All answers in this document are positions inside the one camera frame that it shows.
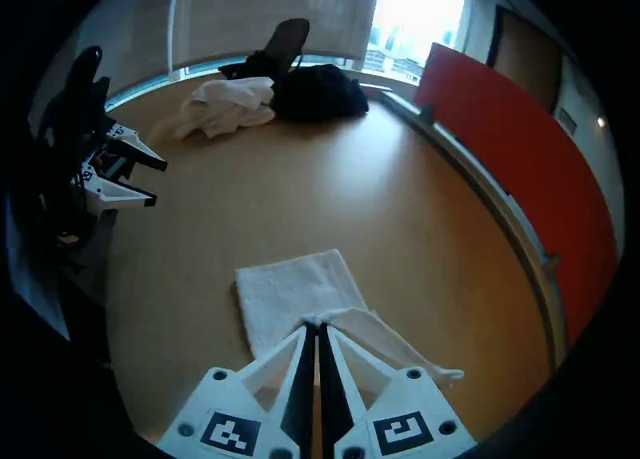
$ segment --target window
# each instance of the window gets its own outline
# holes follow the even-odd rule
[[[453,47],[465,0],[377,0],[365,72],[417,84],[434,42]]]

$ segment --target screw hole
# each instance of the screw hole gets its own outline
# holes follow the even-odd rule
[[[440,431],[440,434],[448,436],[449,434],[453,434],[457,428],[458,427],[456,426],[455,422],[444,421],[442,424],[440,424],[438,431]]]
[[[183,437],[193,436],[194,432],[194,427],[191,424],[187,424],[186,422],[183,422],[178,426],[178,434]]]
[[[269,454],[269,459],[292,459],[293,456],[287,449],[274,449]]]
[[[349,447],[342,453],[342,459],[364,459],[365,450],[362,447]]]

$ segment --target white towel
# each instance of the white towel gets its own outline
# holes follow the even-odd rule
[[[251,352],[258,358],[303,322],[331,324],[399,369],[420,365],[439,385],[464,375],[427,361],[370,312],[336,249],[238,269],[236,286]]]
[[[213,79],[202,83],[180,106],[180,124],[174,137],[182,139],[200,129],[211,139],[232,133],[239,126],[271,121],[275,112],[268,104],[274,96],[273,84],[270,78]]]

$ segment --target wall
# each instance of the wall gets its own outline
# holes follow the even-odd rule
[[[589,82],[577,66],[564,56],[562,86],[556,114],[563,108],[578,126],[572,139],[589,164],[605,198],[614,225],[616,248],[620,257],[625,241],[622,176],[609,128],[602,128],[596,122],[598,117],[602,117],[602,107],[597,103],[595,92],[589,91],[590,88]]]
[[[472,0],[467,36],[462,52],[486,63],[491,40],[494,37],[497,0]]]
[[[494,34],[495,10],[500,5],[532,22],[563,49],[562,81],[558,94],[558,108],[564,108],[576,122],[573,139],[598,181],[614,227],[618,258],[622,256],[625,237],[622,176],[613,139],[607,128],[597,126],[602,115],[596,93],[579,70],[573,52],[548,19],[529,0],[474,0],[470,13],[464,54],[486,64]]]

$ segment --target black bag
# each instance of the black bag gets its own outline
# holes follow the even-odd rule
[[[323,122],[361,117],[369,110],[357,80],[332,64],[289,72],[273,86],[271,109],[292,122]]]

